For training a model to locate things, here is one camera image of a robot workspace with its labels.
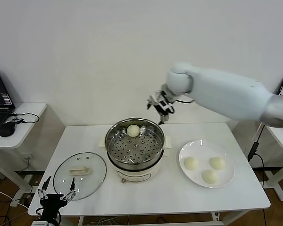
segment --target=white cable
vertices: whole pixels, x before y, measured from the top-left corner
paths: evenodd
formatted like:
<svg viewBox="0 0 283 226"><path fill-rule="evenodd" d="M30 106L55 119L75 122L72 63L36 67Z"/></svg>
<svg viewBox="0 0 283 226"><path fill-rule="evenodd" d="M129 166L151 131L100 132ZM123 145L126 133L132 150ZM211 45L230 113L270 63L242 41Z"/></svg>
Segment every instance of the white cable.
<svg viewBox="0 0 283 226"><path fill-rule="evenodd" d="M112 223L110 222L110 220L114 220L115 218L118 218L118 217L119 217L119 216L114 217L114 218L110 218L110 219L106 219L106 218L100 219L100 220L98 221L97 225L99 225L100 223L103 223L103 222L105 222L105 221L108 221L108 222L112 225Z"/></svg>
<svg viewBox="0 0 283 226"><path fill-rule="evenodd" d="M24 212L24 213L20 213L19 215L15 216L14 218L10 219L9 221L7 221L7 222L3 223L2 225L7 224L8 222L12 221L13 219L15 219L15 218L17 218L17 217L19 217L19 216L21 216L21 215L23 215L23 214L25 214L25 213L26 213L26 212Z"/></svg>
<svg viewBox="0 0 283 226"><path fill-rule="evenodd" d="M5 194L5 193L3 193L3 192L1 192L1 191L0 191L0 193L3 194L3 195L5 195L5 196L7 196L7 197L10 198L12 201L14 201L14 202L18 203L19 205L21 205L21 206L25 207L26 209L28 209L25 205L22 205L21 203L17 202L16 200L14 200L12 197L8 196L7 194Z"/></svg>

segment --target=steamed bun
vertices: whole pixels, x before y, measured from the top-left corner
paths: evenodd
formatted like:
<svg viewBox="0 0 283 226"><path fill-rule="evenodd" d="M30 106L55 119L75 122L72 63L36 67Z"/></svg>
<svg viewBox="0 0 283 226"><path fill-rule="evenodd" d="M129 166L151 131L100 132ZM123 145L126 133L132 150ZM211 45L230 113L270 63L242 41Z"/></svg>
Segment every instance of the steamed bun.
<svg viewBox="0 0 283 226"><path fill-rule="evenodd" d="M137 137L140 132L141 132L141 129L137 125L131 125L127 128L127 134L130 137Z"/></svg>
<svg viewBox="0 0 283 226"><path fill-rule="evenodd" d="M209 160L209 164L216 170L224 170L226 168L226 164L223 158L214 157Z"/></svg>
<svg viewBox="0 0 283 226"><path fill-rule="evenodd" d="M198 168L198 160L193 157L188 157L184 160L184 165L189 170L196 170Z"/></svg>
<svg viewBox="0 0 283 226"><path fill-rule="evenodd" d="M201 175L204 181L208 184L212 185L219 181L219 175L215 173L212 169L207 169L203 171Z"/></svg>

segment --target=cooker handle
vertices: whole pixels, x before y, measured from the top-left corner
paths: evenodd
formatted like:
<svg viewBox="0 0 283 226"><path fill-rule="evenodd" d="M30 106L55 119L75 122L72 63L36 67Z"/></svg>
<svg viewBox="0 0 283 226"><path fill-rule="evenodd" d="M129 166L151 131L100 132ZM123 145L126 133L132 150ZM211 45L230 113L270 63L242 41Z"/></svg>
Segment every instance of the cooker handle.
<svg viewBox="0 0 283 226"><path fill-rule="evenodd" d="M171 137L165 136L165 143L164 143L164 146L162 148L164 150L163 157L168 157L170 149L172 148Z"/></svg>

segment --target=wooden floor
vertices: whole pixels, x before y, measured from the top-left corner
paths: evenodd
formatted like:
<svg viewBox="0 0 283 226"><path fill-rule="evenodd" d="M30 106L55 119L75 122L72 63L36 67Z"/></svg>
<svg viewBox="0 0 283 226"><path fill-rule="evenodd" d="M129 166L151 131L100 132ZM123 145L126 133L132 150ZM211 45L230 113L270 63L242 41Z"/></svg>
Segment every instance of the wooden floor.
<svg viewBox="0 0 283 226"><path fill-rule="evenodd" d="M262 179L262 173L257 173L259 179ZM31 184L38 185L42 176L34 176ZM0 181L0 191L13 196L17 191L17 186L14 185L10 180L5 179ZM271 201L271 207L266 210L266 224L268 226L283 226L283 202L279 201L277 195L272 189L266 189L269 200ZM0 194L1 201L9 201L9 198ZM0 216L5 216L8 211L9 219L17 216L20 213L25 213L11 221L11 226L30 226L32 221L36 220L36 217L29 216L26 209L22 206L10 207L8 210L9 203L0 203ZM78 223L79 218L69 218L74 224ZM119 216L115 218L118 224L127 224L127 216ZM155 224L155 223L176 223L176 222L195 222L195 221L210 221L210 214L180 214L180 215L150 215L150 216L130 216L130 224ZM85 218L84 225L96 225L98 222L97 217ZM4 223L4 218L0 218L0 225ZM264 226L263 211L254 210L234 223L231 226Z"/></svg>

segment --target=glass lid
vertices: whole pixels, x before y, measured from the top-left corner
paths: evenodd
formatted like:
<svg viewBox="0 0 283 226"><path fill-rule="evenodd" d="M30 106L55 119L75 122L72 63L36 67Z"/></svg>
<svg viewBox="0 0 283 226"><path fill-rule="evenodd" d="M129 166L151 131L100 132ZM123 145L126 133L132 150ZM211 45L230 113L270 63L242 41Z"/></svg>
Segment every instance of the glass lid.
<svg viewBox="0 0 283 226"><path fill-rule="evenodd" d="M58 194L67 194L75 178L76 195L73 200L83 199L102 185L106 176L106 164L97 154L78 153L66 159L57 169L53 187Z"/></svg>

